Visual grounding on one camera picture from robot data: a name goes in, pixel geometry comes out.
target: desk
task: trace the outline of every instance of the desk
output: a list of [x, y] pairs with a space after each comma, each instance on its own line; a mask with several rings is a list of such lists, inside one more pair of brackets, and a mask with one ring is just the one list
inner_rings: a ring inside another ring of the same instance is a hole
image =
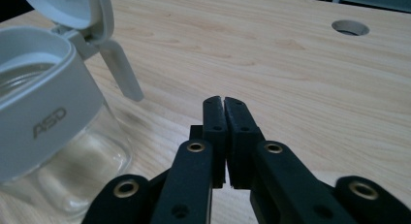
[[[411, 15], [313, 0], [112, 0], [113, 37], [145, 99], [124, 98], [100, 56], [86, 64], [134, 148], [130, 172], [172, 164], [202, 101], [244, 101], [267, 139], [326, 183], [364, 176], [411, 207]], [[366, 24], [346, 36], [332, 23]], [[52, 24], [36, 12], [3, 22]], [[214, 190], [212, 223], [255, 223], [248, 192]], [[65, 223], [1, 193], [1, 223]]]

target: white lid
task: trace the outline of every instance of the white lid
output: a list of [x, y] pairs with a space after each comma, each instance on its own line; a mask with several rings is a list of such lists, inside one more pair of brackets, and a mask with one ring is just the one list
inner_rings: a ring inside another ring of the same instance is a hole
[[43, 16], [61, 25], [88, 29], [91, 41], [108, 39], [114, 28], [111, 0], [27, 0]]

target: jar lid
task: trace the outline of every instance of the jar lid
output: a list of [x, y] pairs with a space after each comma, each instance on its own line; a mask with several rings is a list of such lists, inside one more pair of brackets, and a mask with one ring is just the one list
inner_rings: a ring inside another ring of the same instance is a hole
[[94, 43], [107, 40], [113, 31], [111, 0], [27, 0], [43, 16], [77, 30], [88, 30]]

